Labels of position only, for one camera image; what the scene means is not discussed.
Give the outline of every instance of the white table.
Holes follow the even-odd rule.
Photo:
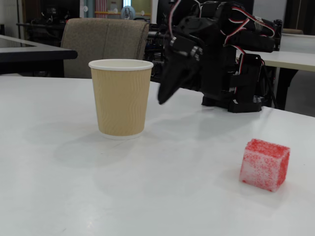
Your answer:
[[[275,91],[280,109],[285,109],[287,91],[298,70],[315,72],[315,36],[283,34],[280,52],[257,53],[267,66],[279,67]]]
[[[91,80],[0,77],[1,236],[313,235],[315,118],[231,114],[151,83],[146,128],[103,138]],[[291,147],[277,193],[238,181],[252,138]]]

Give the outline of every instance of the paper cup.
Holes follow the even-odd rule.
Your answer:
[[[89,67],[100,132],[117,140],[139,137],[144,129],[153,64],[105,59],[91,61]]]

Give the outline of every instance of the chair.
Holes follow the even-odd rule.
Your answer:
[[[62,48],[76,50],[78,58],[64,61],[67,78],[91,78],[88,66],[99,59],[143,59],[149,24],[142,21],[99,18],[71,19]]]

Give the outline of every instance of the red speckled cube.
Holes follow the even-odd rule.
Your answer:
[[[284,182],[290,148],[252,139],[245,148],[240,181],[276,192]]]

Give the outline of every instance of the cup rim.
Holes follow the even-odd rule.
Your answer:
[[[115,66],[106,66],[106,65],[97,65],[98,62],[107,62],[107,61],[136,61],[140,62],[139,66],[133,67],[115,67]],[[102,59],[102,60],[93,60],[89,63],[89,67],[96,70],[109,70],[109,71],[136,71],[136,70],[148,70],[153,67],[153,63],[146,60],[135,60],[135,59]]]

